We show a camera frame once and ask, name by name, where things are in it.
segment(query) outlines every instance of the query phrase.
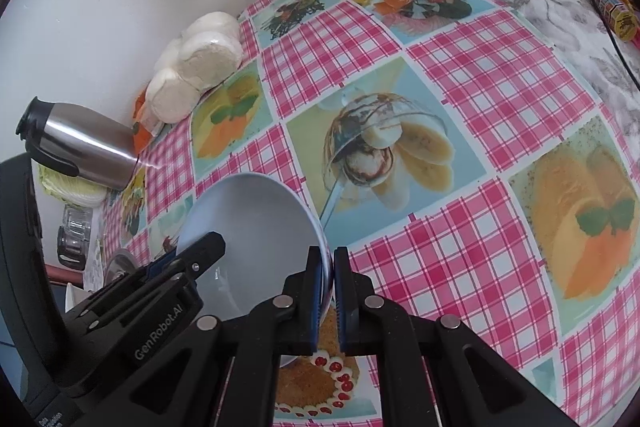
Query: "colorful toy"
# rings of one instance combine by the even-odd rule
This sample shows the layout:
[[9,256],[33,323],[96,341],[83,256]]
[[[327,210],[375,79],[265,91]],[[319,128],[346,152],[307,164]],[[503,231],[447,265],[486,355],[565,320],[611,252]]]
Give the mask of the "colorful toy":
[[638,19],[629,0],[596,0],[609,27],[623,41],[630,41],[638,31]]

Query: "checkered tablecloth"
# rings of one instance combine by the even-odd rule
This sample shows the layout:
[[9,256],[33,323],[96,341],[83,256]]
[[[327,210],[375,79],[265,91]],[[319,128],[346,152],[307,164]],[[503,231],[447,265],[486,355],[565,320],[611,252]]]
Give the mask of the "checkered tablecloth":
[[[120,197],[104,206],[107,261],[124,247],[148,263],[156,254],[150,251],[152,224],[235,172],[272,176],[313,210],[287,123],[379,64],[402,57],[458,123],[486,173],[347,245],[353,268],[412,314],[460,316],[523,374],[553,360],[554,399],[580,425],[594,425],[640,377],[640,275],[633,269],[594,312],[562,333],[545,260],[510,176],[600,116],[631,179],[640,182],[607,107],[558,52],[502,6],[403,44],[365,7],[337,0],[264,46],[254,19],[279,2],[257,0],[241,15],[242,66],[256,64],[271,123],[204,175],[194,167],[191,119],[174,126],[145,153],[146,223],[128,244],[121,244]],[[375,364],[369,365],[377,386]],[[334,425],[382,422],[353,418]]]

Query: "kettle handle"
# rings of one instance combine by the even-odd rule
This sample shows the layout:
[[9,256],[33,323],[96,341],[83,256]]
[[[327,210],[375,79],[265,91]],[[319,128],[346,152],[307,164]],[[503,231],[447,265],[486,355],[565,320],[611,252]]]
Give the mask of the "kettle handle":
[[51,154],[50,152],[46,152],[34,144],[33,140],[27,139],[24,142],[24,148],[29,153],[31,159],[40,165],[44,165],[49,169],[53,169],[61,174],[65,174],[66,176],[71,176],[72,178],[75,178],[80,174],[80,169],[78,169],[78,166],[75,163],[66,160],[65,158],[61,158],[60,156]]

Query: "stainless steel kettle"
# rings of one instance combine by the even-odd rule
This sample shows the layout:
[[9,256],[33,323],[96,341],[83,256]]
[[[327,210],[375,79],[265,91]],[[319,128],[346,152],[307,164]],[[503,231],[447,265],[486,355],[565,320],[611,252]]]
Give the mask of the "stainless steel kettle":
[[67,176],[123,190],[138,163],[133,131],[81,105],[34,97],[15,134],[36,162]]

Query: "tablecloth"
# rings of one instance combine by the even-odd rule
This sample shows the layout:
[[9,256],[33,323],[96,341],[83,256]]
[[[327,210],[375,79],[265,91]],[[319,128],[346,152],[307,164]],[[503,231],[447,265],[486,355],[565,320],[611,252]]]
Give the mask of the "tablecloth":
[[[346,112],[420,107],[393,145],[371,145],[393,129],[358,142],[330,247],[410,313],[460,316],[580,425],[611,425],[640,377],[640,98],[586,0],[257,0],[239,21],[238,73],[104,204],[87,286],[118,248],[169,250],[234,172],[319,214]],[[356,381],[342,406],[276,404],[275,422],[382,425],[374,362],[339,360]]]

